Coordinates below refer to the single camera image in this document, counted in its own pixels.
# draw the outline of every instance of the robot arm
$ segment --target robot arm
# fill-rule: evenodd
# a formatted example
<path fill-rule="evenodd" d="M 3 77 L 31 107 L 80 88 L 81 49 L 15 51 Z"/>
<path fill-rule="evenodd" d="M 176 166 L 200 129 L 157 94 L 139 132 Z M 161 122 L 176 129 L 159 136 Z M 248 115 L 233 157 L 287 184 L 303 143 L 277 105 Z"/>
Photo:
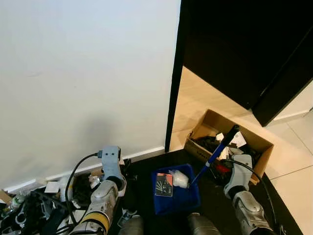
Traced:
<path fill-rule="evenodd" d="M 233 155 L 233 160 L 252 167 L 250 155 Z M 226 197 L 232 200 L 243 235 L 275 235 L 264 218 L 264 210 L 252 193 L 248 183 L 252 172 L 248 169 L 234 165 L 229 183 L 224 188 Z"/>
<path fill-rule="evenodd" d="M 119 168 L 120 148 L 107 146 L 101 152 L 104 181 L 91 195 L 91 204 L 70 235 L 106 235 L 113 220 L 114 207 L 126 180 Z"/>

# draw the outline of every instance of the black door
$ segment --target black door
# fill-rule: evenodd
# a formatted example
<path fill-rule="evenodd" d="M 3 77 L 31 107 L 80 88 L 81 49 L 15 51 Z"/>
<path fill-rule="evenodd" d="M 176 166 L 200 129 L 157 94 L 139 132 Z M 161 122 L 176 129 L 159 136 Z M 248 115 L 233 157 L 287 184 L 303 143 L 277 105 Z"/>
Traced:
<path fill-rule="evenodd" d="M 188 8 L 184 65 L 246 109 L 279 79 L 312 25 L 308 5 L 193 0 Z"/>

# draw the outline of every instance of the yellow stripe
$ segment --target yellow stripe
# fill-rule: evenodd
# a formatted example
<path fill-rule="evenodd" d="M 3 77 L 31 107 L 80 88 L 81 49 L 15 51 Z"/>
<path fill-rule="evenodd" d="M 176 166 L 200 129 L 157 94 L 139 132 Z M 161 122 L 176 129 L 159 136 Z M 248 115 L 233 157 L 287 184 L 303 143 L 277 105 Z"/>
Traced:
<path fill-rule="evenodd" d="M 84 217 L 84 219 L 82 220 L 81 223 L 83 223 L 89 219 L 94 219 L 94 220 L 97 220 L 100 223 L 102 223 L 103 226 L 105 227 L 106 231 L 108 232 L 110 225 L 109 225 L 109 220 L 105 215 L 98 213 L 98 212 L 91 212 Z"/>

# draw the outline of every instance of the white paper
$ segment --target white paper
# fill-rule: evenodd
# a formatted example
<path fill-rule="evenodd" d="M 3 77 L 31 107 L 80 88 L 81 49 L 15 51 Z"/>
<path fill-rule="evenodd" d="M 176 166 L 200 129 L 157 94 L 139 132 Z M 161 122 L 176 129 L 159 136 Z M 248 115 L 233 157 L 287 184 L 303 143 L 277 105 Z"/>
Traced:
<path fill-rule="evenodd" d="M 59 191 L 59 185 L 58 181 L 49 181 L 45 188 L 45 193 L 57 193 Z"/>
<path fill-rule="evenodd" d="M 237 145 L 237 148 L 240 148 L 241 146 L 244 146 L 246 144 L 246 140 L 245 140 L 244 136 L 241 134 L 241 132 L 238 131 L 235 134 L 231 143 L 235 143 Z"/>
<path fill-rule="evenodd" d="M 217 134 L 216 137 L 215 137 L 215 139 L 216 139 L 217 141 L 221 142 L 221 140 L 224 139 L 223 133 Z"/>
<path fill-rule="evenodd" d="M 222 160 L 222 159 L 227 159 L 228 158 L 228 154 L 229 154 L 229 150 L 228 150 L 228 147 L 225 147 L 223 149 L 223 151 L 221 152 L 220 156 L 219 156 L 219 159 Z"/>

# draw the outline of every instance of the metal cylinder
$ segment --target metal cylinder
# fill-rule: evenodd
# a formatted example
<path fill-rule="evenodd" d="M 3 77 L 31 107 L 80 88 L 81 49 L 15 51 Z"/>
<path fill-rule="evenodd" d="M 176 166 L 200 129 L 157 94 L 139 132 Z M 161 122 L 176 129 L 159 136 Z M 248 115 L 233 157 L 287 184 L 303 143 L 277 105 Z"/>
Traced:
<path fill-rule="evenodd" d="M 199 213 L 192 213 L 188 216 L 189 227 L 192 235 L 221 235 L 214 224 Z"/>
<path fill-rule="evenodd" d="M 134 215 L 125 222 L 118 235 L 143 235 L 143 219 L 140 215 Z"/>

